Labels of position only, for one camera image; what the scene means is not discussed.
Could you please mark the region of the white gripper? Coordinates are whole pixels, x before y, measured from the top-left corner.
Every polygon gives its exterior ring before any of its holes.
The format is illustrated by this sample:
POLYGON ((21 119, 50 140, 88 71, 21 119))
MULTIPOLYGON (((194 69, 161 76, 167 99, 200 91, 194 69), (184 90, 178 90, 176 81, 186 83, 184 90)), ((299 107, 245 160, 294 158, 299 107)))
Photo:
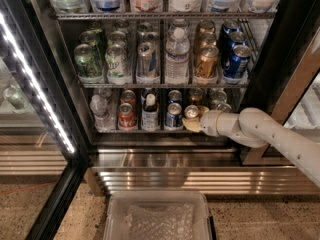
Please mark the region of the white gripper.
POLYGON ((199 116, 202 116, 201 119, 183 118, 184 127, 192 132, 199 132, 201 130, 208 136, 218 137, 217 122, 222 112, 220 110, 209 110, 208 107, 202 105, 198 105, 197 107, 199 109, 199 116))

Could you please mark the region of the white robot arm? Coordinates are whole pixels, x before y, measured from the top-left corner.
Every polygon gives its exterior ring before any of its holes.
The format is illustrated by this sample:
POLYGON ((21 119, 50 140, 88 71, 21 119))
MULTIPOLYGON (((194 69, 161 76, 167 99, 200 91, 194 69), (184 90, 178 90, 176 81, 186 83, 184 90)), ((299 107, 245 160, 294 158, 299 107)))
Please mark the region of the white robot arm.
POLYGON ((320 145, 285 128, 264 111, 246 108, 239 114, 209 110, 197 119, 184 119, 192 132, 225 136, 251 148, 272 145, 316 186, 320 187, 320 145))

